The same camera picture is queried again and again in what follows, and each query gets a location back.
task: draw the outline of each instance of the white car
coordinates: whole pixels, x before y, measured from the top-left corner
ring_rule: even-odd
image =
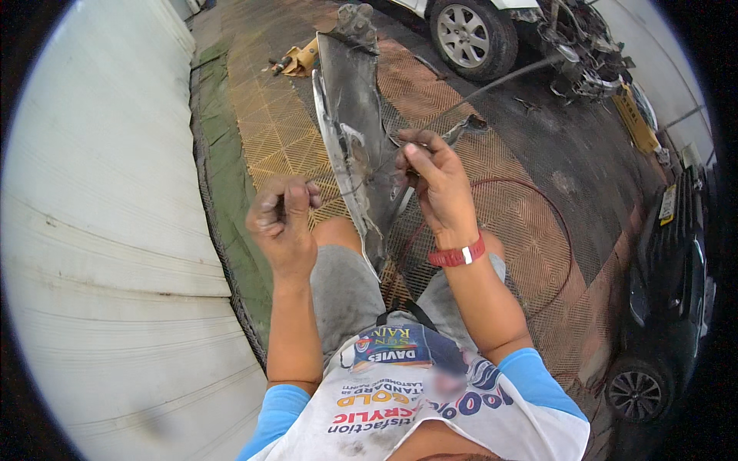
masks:
[[[428,20],[441,57],[469,80],[507,74],[518,39],[544,54],[560,52],[559,96],[605,97],[630,82],[624,44],[613,43],[602,16],[582,0],[392,0]]]

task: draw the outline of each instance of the corrugated white panel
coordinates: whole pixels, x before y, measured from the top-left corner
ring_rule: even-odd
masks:
[[[0,235],[13,326],[91,460],[232,459],[265,390],[199,195],[193,50],[168,0],[78,1],[7,145]]]

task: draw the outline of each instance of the car wheel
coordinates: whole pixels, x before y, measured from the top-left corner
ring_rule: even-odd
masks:
[[[674,384],[666,372],[638,358],[619,359],[610,370],[605,398],[616,417],[645,423],[671,403]]]
[[[489,1],[437,0],[430,31],[444,61],[469,80],[502,77],[517,56],[512,20]]]

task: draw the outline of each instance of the grey shorts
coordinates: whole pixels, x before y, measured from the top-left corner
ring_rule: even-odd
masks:
[[[497,276],[505,281],[505,263],[490,254]],[[350,337],[376,325],[376,318],[385,312],[379,283],[364,259],[356,252],[338,245],[318,248],[318,259],[310,276],[313,309],[318,334],[323,344],[323,363]],[[458,306],[443,271],[438,271],[418,299],[418,306],[435,324],[439,333],[453,339],[461,347],[476,351],[466,331]],[[388,325],[418,323],[404,311],[392,312]]]

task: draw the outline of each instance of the red wristband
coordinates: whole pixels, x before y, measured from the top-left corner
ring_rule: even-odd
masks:
[[[479,231],[479,240],[474,245],[464,247],[462,249],[442,250],[439,252],[428,253],[428,262],[434,266],[454,267],[464,264],[471,264],[484,254],[484,239],[482,239],[482,231]]]

